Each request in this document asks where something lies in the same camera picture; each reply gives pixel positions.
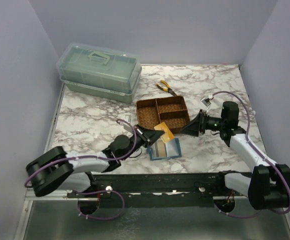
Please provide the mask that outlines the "blue leather card holder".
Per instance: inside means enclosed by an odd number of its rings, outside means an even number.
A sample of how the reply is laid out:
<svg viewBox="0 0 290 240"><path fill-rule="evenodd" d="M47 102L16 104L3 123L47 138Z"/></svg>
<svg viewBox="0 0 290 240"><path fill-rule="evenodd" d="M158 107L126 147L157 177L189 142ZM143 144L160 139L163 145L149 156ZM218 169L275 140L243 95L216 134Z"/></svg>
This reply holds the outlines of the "blue leather card holder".
<svg viewBox="0 0 290 240"><path fill-rule="evenodd" d="M151 161L169 160L182 157L180 141L178 138L164 143L161 139L157 140L147 149Z"/></svg>

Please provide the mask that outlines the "gold credit card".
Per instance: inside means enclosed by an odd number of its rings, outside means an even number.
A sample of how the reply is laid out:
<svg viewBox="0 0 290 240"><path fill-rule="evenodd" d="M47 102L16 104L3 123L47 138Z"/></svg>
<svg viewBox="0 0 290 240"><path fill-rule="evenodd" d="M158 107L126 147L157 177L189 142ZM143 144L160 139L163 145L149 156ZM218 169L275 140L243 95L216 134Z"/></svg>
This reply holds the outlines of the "gold credit card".
<svg viewBox="0 0 290 240"><path fill-rule="evenodd" d="M154 130L164 131L164 134L160 138L165 144L172 141L175 138L175 136L173 135L173 133L171 132L171 130L169 129L169 127L166 125L165 122L162 122L154 126Z"/></svg>
<svg viewBox="0 0 290 240"><path fill-rule="evenodd" d="M165 143L162 140L158 140L155 143L155 154L157 158L164 158L167 156Z"/></svg>

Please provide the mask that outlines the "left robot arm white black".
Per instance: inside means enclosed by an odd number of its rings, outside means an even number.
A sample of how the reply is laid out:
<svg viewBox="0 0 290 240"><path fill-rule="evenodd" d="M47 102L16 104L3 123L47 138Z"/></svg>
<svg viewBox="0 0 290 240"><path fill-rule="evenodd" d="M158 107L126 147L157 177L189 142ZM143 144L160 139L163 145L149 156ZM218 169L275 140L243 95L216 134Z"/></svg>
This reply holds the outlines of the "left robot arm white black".
<svg viewBox="0 0 290 240"><path fill-rule="evenodd" d="M90 155L70 156L62 146L56 146L25 167L28 179L24 186L32 188L36 197L43 197L57 190L71 175L112 172L121 166L121 161L142 147L152 146L164 134L163 130L137 124L132 127L131 137L118 135L108 147Z"/></svg>

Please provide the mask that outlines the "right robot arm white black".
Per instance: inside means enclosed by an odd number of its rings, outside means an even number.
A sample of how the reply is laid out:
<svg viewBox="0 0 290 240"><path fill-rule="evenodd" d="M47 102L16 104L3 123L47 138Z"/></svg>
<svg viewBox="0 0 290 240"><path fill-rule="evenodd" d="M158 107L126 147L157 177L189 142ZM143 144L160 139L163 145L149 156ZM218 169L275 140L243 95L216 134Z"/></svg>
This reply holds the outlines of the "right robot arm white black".
<svg viewBox="0 0 290 240"><path fill-rule="evenodd" d="M225 188L246 196L255 210L290 208L290 168L276 163L249 139L247 131L239 126L237 103L225 101L220 117L212 117L201 109L180 132L199 137L206 131L219 132L225 144L251 170L250 177L233 171L225 173Z"/></svg>

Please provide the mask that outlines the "brown woven divided basket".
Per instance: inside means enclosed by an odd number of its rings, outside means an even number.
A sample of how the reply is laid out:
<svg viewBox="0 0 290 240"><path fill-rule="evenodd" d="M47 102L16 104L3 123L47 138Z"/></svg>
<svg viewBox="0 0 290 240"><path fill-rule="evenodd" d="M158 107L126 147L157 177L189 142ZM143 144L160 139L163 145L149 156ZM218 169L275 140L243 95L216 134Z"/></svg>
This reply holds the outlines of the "brown woven divided basket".
<svg viewBox="0 0 290 240"><path fill-rule="evenodd" d="M183 96L144 99L136 102L138 124L146 129L165 123L175 135L190 122Z"/></svg>

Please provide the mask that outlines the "green plastic storage box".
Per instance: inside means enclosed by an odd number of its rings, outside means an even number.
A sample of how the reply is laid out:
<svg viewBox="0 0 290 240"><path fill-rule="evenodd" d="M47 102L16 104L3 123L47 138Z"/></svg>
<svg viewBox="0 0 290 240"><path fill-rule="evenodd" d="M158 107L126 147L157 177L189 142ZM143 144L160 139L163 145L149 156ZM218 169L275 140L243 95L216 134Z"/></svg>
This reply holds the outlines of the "green plastic storage box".
<svg viewBox="0 0 290 240"><path fill-rule="evenodd" d="M142 72L132 54L75 42L56 68L69 90L128 104L133 102Z"/></svg>

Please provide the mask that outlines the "yellow handled pliers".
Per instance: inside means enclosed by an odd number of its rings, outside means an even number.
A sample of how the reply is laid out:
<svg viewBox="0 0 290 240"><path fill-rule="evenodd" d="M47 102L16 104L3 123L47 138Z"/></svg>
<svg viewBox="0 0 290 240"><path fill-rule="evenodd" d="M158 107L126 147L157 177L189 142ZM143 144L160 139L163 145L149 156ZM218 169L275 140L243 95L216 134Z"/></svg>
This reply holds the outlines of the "yellow handled pliers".
<svg viewBox="0 0 290 240"><path fill-rule="evenodd" d="M161 86L159 83L157 83L157 84L156 84L156 87L157 87L158 89L160 89L161 91L164 91L164 92L166 92L166 93L169 93L169 94L171 94L172 96L177 96L177 94L176 94L176 93L171 89L171 87L169 86L169 84L168 84L167 82L165 82L164 80L161 80L160 83L163 84L164 87Z"/></svg>

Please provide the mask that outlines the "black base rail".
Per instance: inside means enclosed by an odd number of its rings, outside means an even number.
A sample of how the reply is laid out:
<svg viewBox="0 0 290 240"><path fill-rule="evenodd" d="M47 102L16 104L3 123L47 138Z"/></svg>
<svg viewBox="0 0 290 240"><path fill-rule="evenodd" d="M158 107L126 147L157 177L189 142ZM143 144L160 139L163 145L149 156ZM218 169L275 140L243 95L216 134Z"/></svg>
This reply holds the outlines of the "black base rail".
<svg viewBox="0 0 290 240"><path fill-rule="evenodd" d="M67 194L69 199L101 208L213 207L232 191L224 173L101 174L91 186Z"/></svg>

